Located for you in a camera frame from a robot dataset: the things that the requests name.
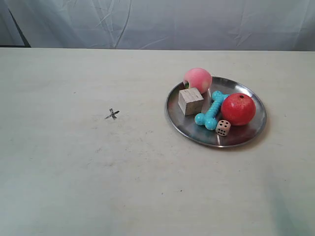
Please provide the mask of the round steel plate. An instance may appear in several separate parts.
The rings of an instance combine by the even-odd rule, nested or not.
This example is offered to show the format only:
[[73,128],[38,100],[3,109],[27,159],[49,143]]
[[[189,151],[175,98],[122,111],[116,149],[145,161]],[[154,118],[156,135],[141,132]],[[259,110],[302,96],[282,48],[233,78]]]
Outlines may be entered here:
[[199,144],[216,147],[231,148],[247,144],[254,140],[265,128],[267,112],[260,98],[248,87],[236,81],[213,77],[212,85],[203,94],[204,103],[202,112],[205,113],[211,106],[211,93],[219,90],[224,94],[243,93],[252,98],[256,106],[253,119],[247,125],[231,127],[227,136],[218,135],[215,131],[209,131],[194,122],[194,115],[185,116],[178,105],[179,91],[184,89],[182,82],[177,84],[169,93],[165,103],[165,115],[169,123],[188,139]]

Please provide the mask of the wooden cube block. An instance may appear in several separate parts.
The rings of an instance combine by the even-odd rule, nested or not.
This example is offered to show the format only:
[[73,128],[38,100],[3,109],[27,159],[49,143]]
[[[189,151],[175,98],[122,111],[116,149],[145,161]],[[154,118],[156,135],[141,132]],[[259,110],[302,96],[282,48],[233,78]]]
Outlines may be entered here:
[[202,110],[204,98],[197,88],[180,90],[178,105],[185,116],[198,114]]

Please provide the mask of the grey tape cross mark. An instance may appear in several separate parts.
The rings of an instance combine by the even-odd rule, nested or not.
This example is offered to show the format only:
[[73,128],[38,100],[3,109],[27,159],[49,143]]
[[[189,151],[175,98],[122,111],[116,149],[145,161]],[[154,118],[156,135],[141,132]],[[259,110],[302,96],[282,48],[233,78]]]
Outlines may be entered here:
[[118,114],[120,111],[119,111],[119,110],[114,111],[113,108],[110,108],[110,109],[109,109],[109,112],[110,112],[110,114],[109,114],[105,119],[112,118],[113,120],[116,120],[116,119],[117,119],[117,114]]

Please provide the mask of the turquoise bone toy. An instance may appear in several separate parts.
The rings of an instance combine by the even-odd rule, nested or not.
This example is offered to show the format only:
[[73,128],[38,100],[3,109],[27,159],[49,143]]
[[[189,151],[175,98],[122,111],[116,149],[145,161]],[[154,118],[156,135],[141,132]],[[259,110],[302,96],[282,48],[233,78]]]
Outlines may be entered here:
[[221,105],[223,101],[229,97],[229,94],[223,94],[221,91],[214,91],[212,93],[212,104],[209,108],[209,110],[204,113],[198,113],[195,118],[194,122],[199,126],[205,126],[208,130],[215,130],[216,126],[218,124],[218,121],[216,120],[216,115],[219,112],[219,109],[221,108]]

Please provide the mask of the pink peach toy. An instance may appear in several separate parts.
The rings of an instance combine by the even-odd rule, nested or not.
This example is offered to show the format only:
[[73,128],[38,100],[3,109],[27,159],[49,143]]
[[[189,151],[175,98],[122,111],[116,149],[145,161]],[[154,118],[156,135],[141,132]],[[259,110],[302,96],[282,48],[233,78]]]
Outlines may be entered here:
[[212,84],[211,74],[203,68],[193,68],[189,70],[183,79],[183,84],[186,89],[196,88],[200,94],[205,93]]

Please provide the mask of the white die black dots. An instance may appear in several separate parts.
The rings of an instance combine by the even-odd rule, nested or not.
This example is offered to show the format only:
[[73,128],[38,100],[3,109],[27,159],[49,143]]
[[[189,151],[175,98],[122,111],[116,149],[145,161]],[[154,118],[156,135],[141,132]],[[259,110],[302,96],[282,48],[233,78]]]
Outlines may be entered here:
[[216,126],[216,133],[220,136],[226,136],[231,128],[231,124],[227,120],[220,120]]

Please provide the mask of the red apple toy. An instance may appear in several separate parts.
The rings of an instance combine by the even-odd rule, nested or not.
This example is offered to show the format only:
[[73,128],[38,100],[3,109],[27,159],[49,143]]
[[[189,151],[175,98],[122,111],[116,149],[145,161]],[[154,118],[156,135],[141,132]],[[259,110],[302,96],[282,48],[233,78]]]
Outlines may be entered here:
[[223,119],[233,126],[248,124],[255,116],[256,106],[251,97],[243,93],[233,93],[221,105]]

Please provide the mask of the white backdrop cloth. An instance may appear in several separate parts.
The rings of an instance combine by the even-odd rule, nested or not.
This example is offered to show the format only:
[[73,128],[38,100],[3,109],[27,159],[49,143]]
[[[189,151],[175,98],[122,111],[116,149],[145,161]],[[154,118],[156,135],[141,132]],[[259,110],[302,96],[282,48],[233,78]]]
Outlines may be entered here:
[[312,0],[3,0],[0,43],[33,48],[315,49]]

